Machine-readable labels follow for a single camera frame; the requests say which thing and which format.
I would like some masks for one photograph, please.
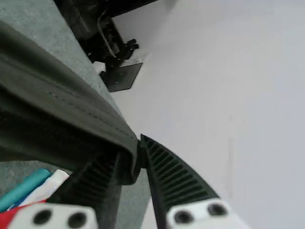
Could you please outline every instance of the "white floor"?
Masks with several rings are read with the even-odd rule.
[[[178,2],[133,88],[112,95],[252,228],[304,228],[305,5],[224,2]]]

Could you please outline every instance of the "screw hole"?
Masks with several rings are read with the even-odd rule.
[[[192,215],[188,211],[178,211],[175,214],[176,223],[190,223],[193,221]]]
[[[82,212],[77,212],[69,217],[68,224],[71,228],[80,228],[86,222],[86,215]]]
[[[208,211],[211,216],[224,216],[227,214],[227,210],[220,204],[211,204],[208,207]]]
[[[50,209],[42,210],[35,215],[33,219],[33,223],[36,225],[45,224],[50,220],[51,216],[52,216],[52,211]]]

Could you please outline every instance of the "gray carpet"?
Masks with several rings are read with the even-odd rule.
[[[90,84],[120,113],[91,62],[74,38],[52,0],[1,0],[0,20],[34,40]],[[7,193],[37,168],[57,167],[38,161],[0,163],[0,195]],[[140,173],[137,183],[123,187],[117,229],[139,229],[150,197],[147,176]]]

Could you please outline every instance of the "stitching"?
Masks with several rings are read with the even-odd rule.
[[[93,114],[91,114],[90,112],[87,112],[87,111],[85,111],[85,110],[79,108],[79,107],[76,106],[75,104],[73,104],[73,103],[71,103],[71,102],[68,102],[68,101],[66,101],[65,99],[62,99],[62,98],[58,97],[57,95],[53,94],[52,92],[46,91],[46,93],[52,95],[54,98],[58,99],[59,101],[65,102],[66,104],[72,106],[73,108],[76,108],[76,109],[78,109],[79,111],[82,111],[83,113],[85,113],[85,114],[87,114],[87,115],[89,115],[89,116],[91,116],[91,117],[93,117],[93,118],[95,118],[95,119],[98,119],[98,120],[102,121],[103,123],[105,123],[105,124],[111,126],[112,128],[114,128],[115,130],[121,132],[122,134],[124,134],[124,135],[126,135],[126,136],[128,136],[128,137],[130,137],[131,139],[135,139],[135,137],[130,136],[129,134],[127,134],[127,133],[125,133],[124,131],[122,131],[121,129],[119,129],[119,128],[117,128],[117,127],[115,127],[115,126],[109,124],[109,123],[106,122],[105,120],[100,119],[100,118],[97,117],[96,115],[93,115]]]

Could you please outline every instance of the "folded cloth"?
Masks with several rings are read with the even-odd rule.
[[[69,175],[66,172],[57,169],[42,185],[32,191],[19,206],[49,198],[68,177]]]
[[[11,205],[17,203],[23,197],[30,194],[35,188],[40,186],[50,175],[51,173],[45,168],[35,170],[31,175],[26,177],[21,184],[19,184],[12,191],[0,198],[0,212],[5,211]]]

